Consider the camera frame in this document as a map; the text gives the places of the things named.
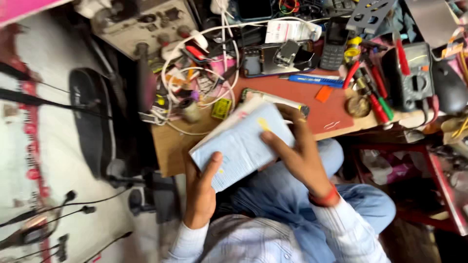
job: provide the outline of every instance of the blue book cover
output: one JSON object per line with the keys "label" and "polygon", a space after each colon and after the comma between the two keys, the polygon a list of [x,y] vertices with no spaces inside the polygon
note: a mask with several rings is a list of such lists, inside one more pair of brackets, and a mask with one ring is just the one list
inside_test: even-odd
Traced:
{"label": "blue book cover", "polygon": [[294,136],[276,106],[265,102],[233,127],[191,152],[192,159],[202,171],[214,152],[223,153],[223,163],[212,181],[216,192],[276,158],[276,154],[260,139],[264,131],[278,135],[290,147],[294,145]]}

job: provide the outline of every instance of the blue utility knife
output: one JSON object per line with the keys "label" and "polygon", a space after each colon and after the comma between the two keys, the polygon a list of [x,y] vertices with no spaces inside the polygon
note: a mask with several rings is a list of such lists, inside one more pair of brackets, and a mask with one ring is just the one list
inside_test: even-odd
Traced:
{"label": "blue utility knife", "polygon": [[332,80],[332,79],[327,79],[325,77],[321,78],[321,77],[312,77],[312,76],[305,76],[305,75],[281,75],[279,78],[284,79],[284,80],[295,81],[295,82],[327,85],[332,88],[343,87],[343,80]]}

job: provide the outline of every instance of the green screwdriver handle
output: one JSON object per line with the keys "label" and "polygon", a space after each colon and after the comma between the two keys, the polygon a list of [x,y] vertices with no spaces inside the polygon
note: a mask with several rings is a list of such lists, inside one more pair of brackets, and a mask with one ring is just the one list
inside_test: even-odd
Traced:
{"label": "green screwdriver handle", "polygon": [[388,116],[388,120],[393,120],[393,112],[392,109],[388,106],[387,102],[384,100],[384,98],[379,97],[379,103],[382,105],[383,111],[386,113]]}

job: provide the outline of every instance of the phone screen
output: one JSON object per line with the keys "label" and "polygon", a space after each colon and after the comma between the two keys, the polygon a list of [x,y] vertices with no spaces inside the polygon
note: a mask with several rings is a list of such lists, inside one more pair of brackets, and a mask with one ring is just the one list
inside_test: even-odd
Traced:
{"label": "phone screen", "polygon": [[348,30],[345,23],[330,22],[327,29],[327,43],[344,45],[348,40]]}

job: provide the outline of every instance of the purple object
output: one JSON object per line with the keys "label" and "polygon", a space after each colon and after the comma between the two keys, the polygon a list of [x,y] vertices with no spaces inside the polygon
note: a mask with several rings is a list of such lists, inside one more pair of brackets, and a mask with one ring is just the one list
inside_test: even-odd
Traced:
{"label": "purple object", "polygon": [[198,91],[196,90],[192,90],[192,94],[190,95],[190,97],[196,102],[200,101],[200,94],[198,94]]}

